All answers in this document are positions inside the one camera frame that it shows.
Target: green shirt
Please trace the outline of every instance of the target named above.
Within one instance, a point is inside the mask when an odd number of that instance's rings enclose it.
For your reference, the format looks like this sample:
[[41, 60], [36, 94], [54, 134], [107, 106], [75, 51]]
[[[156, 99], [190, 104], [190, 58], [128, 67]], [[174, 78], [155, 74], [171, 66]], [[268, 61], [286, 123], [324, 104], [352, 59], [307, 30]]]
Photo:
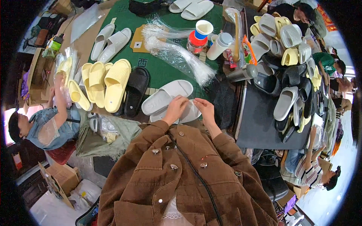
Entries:
[[319, 66], [319, 61], [322, 62], [324, 71], [331, 76], [336, 69], [333, 67], [334, 58], [327, 52], [317, 52], [312, 54], [314, 62]]

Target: striped shirt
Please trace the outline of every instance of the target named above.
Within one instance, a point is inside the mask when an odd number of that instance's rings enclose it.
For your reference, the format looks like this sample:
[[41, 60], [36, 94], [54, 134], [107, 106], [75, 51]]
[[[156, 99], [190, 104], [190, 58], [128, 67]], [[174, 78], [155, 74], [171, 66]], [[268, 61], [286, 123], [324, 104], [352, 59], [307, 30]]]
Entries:
[[322, 185], [323, 170], [318, 165], [317, 160], [311, 162], [311, 166], [306, 169], [304, 167], [304, 163], [306, 162], [306, 156], [307, 155], [304, 155], [303, 158], [299, 161], [295, 169], [295, 176], [300, 178], [305, 185], [311, 188], [315, 188], [319, 185]]

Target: white water bottle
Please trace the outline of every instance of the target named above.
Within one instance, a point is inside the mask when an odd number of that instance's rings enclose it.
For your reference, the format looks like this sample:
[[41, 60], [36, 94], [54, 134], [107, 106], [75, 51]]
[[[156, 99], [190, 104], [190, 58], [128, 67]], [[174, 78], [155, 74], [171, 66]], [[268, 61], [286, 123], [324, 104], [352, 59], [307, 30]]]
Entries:
[[224, 52], [232, 43], [232, 36], [229, 33], [223, 32], [218, 35], [218, 38], [206, 53], [207, 58], [215, 60]]

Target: plastic bag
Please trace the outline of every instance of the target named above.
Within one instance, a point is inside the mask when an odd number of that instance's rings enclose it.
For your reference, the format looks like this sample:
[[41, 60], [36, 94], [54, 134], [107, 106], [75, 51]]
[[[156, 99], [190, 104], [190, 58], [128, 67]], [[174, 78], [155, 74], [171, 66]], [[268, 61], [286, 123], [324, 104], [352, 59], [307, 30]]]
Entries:
[[72, 25], [72, 33], [70, 35], [70, 43], [77, 40], [86, 30], [95, 24], [104, 12], [98, 9], [98, 4], [94, 3], [89, 9], [74, 19]]

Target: jacket button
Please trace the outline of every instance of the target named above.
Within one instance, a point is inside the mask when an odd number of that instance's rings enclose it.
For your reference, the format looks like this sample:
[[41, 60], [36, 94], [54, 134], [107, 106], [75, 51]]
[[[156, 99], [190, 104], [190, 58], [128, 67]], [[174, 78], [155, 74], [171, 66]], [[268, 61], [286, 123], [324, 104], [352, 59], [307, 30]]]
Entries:
[[175, 164], [171, 164], [170, 167], [171, 167], [172, 170], [175, 170], [175, 169], [178, 168]]
[[203, 163], [201, 163], [201, 164], [200, 164], [200, 166], [201, 166], [202, 168], [206, 168], [206, 166], [207, 166], [207, 162], [203, 162]]

